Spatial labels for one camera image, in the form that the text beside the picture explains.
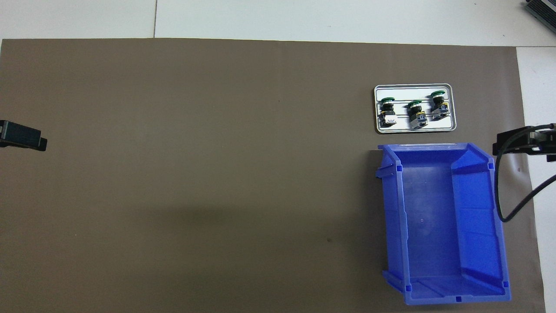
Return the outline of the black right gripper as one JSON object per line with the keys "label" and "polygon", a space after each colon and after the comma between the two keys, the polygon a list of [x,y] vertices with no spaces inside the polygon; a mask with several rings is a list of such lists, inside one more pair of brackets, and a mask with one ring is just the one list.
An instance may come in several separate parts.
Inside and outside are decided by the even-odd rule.
{"label": "black right gripper", "polygon": [[507,144],[503,154],[545,155],[547,162],[556,161],[555,123],[517,129],[498,133],[493,143],[493,155],[498,156]]}

